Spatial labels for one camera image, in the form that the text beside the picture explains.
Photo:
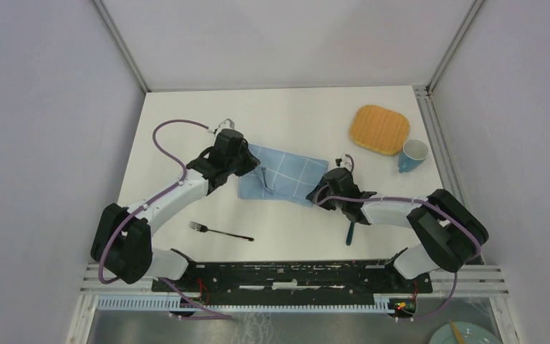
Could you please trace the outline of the blue checked cloth napkin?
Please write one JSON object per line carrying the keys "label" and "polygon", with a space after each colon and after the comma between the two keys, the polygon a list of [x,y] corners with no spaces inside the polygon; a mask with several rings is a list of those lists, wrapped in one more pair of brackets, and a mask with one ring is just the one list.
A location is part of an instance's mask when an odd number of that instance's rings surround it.
{"label": "blue checked cloth napkin", "polygon": [[289,201],[310,207],[309,195],[327,172],[326,160],[259,145],[249,150],[260,164],[239,178],[238,197],[245,200]]}

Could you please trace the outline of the woven bamboo placemat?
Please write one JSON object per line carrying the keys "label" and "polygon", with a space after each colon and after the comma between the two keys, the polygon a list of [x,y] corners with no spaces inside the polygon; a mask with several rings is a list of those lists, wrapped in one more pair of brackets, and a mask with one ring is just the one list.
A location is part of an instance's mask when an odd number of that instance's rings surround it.
{"label": "woven bamboo placemat", "polygon": [[361,148],[394,156],[402,150],[409,132],[410,121],[403,114],[378,105],[365,105],[356,112],[348,136]]}

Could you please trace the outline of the white blue mug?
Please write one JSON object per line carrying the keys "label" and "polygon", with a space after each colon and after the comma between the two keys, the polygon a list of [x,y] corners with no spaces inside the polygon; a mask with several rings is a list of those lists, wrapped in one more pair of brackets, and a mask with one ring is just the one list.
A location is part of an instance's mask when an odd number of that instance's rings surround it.
{"label": "white blue mug", "polygon": [[399,173],[409,173],[415,170],[429,156],[429,147],[421,140],[406,141],[397,158]]}

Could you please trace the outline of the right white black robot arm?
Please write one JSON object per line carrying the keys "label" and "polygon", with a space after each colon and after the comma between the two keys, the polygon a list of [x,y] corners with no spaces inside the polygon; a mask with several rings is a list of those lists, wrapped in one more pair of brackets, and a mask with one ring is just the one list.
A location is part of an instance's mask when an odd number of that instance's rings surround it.
{"label": "right white black robot arm", "polygon": [[443,269],[457,272],[481,255],[489,233],[482,223],[445,189],[427,196],[385,196],[362,191],[346,168],[326,172],[307,195],[312,204],[341,211],[352,223],[386,224],[412,229],[419,243],[397,253],[385,273],[393,292],[404,292],[416,277]]}

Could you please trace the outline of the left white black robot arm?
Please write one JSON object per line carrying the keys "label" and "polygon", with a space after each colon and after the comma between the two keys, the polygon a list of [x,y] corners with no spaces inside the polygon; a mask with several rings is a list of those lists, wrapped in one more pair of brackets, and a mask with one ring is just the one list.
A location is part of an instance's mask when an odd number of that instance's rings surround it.
{"label": "left white black robot arm", "polygon": [[225,128],[211,147],[185,165],[173,185],[130,206],[105,207],[90,249],[91,258],[99,264],[99,280],[107,282],[104,271],[108,270],[115,280],[127,284],[162,277],[177,290],[191,290],[197,280],[196,271],[188,267],[191,260],[173,249],[156,249],[153,236],[185,207],[224,185],[229,176],[241,177],[259,163],[244,136]]}

